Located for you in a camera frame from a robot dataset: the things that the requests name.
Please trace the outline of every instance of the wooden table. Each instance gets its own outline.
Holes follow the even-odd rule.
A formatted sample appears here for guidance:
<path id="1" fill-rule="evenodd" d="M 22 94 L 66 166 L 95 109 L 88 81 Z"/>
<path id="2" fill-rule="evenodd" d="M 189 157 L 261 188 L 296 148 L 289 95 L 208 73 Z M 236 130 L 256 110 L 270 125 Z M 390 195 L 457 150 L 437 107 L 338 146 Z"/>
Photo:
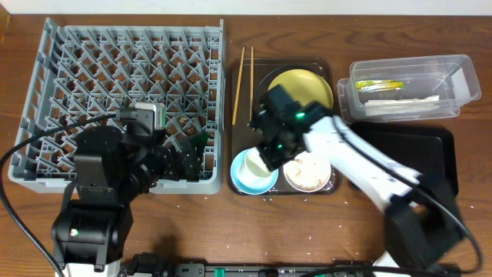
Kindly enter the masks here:
<path id="1" fill-rule="evenodd" d="M 465 222 L 492 258 L 492 18 L 377 16 L 53 16 L 59 25 L 218 25 L 225 19 L 228 63 L 243 46 L 255 57 L 322 57 L 333 82 L 348 77 L 352 62 L 424 55 L 467 54 L 482 98 L 455 119 L 440 120 L 454 134 Z M 0 44 L 0 152 L 13 146 L 44 15 L 14 15 Z M 8 181 L 17 212 L 52 250 L 51 226 L 61 195 L 36 194 Z M 384 251 L 382 216 L 346 184 L 331 196 L 240 197 L 227 185 L 216 195 L 142 195 L 132 204 L 135 223 L 125 259 L 140 252 L 174 261 L 323 264 L 334 259 L 377 259 Z M 447 253 L 462 268 L 475 263 L 467 242 Z M 33 244 L 0 209 L 0 275 L 53 276 Z M 492 274 L 488 263 L 481 276 Z"/>

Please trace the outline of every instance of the light blue plate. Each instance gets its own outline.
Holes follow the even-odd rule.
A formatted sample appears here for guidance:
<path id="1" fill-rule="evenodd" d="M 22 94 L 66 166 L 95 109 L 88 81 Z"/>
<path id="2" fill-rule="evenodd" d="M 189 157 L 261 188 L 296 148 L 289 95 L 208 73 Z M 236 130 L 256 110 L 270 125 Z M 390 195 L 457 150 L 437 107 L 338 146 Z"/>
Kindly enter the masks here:
<path id="1" fill-rule="evenodd" d="M 238 188 L 240 191 L 247 193 L 249 195 L 260 195 L 261 193 L 265 193 L 271 188 L 273 188 L 278 178 L 278 169 L 275 169 L 275 171 L 270 177 L 259 181 L 260 184 L 258 183 L 254 184 L 254 188 L 248 186 L 248 184 L 244 184 L 243 182 L 239 181 L 238 171 L 242 161 L 244 161 L 244 156 L 246 155 L 247 151 L 248 149 L 243 150 L 234 158 L 234 161 L 232 161 L 231 179 L 234 185 L 236 186 L 236 188 Z"/>

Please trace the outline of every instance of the wooden chopstick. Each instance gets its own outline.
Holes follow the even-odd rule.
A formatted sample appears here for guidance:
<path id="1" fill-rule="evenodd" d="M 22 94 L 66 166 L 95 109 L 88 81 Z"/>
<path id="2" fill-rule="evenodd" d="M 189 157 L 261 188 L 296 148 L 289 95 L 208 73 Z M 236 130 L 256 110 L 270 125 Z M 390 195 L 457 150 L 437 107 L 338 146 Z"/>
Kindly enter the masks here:
<path id="1" fill-rule="evenodd" d="M 254 93 L 254 47 L 251 47 L 251 73 L 250 73 L 250 96 L 249 96 L 249 122 L 253 119 L 253 93 Z"/>
<path id="2" fill-rule="evenodd" d="M 232 115 L 232 125 L 236 125 L 236 115 L 238 113 L 239 90 L 241 89 L 241 76 L 243 75 L 244 47 L 241 54 L 241 64 L 239 65 L 238 87 L 236 88 L 236 101 L 234 102 L 234 114 Z"/>

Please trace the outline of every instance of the yellow plate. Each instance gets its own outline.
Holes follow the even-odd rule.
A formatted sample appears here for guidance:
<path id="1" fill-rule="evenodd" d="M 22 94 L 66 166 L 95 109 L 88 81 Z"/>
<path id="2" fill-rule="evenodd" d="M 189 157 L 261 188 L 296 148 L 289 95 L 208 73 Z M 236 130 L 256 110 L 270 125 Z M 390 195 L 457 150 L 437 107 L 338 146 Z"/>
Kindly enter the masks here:
<path id="1" fill-rule="evenodd" d="M 329 84 L 318 74 L 304 69 L 292 69 L 277 76 L 268 87 L 281 85 L 295 101 L 307 105 L 316 100 L 327 108 L 333 108 L 333 92 Z"/>

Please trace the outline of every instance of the wire grid rack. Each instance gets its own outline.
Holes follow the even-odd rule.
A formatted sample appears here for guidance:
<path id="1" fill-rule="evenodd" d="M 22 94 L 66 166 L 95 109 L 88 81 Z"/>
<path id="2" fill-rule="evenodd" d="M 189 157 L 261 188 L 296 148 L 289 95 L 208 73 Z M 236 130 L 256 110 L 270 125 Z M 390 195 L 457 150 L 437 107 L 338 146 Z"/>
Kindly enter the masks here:
<path id="1" fill-rule="evenodd" d="M 221 185 L 217 173 L 224 131 L 223 58 L 222 21 L 220 27 L 205 28 L 60 28 L 47 18 L 17 142 L 137 102 L 164 103 L 165 147 L 179 148 L 180 139 L 199 131 L 207 132 L 209 140 L 199 186 L 185 180 L 159 180 L 153 192 L 215 193 Z M 113 118 L 102 124 L 125 131 Z M 96 125 L 59 132 L 26 146 L 12 159 L 9 176 L 39 192 L 60 191 L 76 178 L 75 137 Z"/>

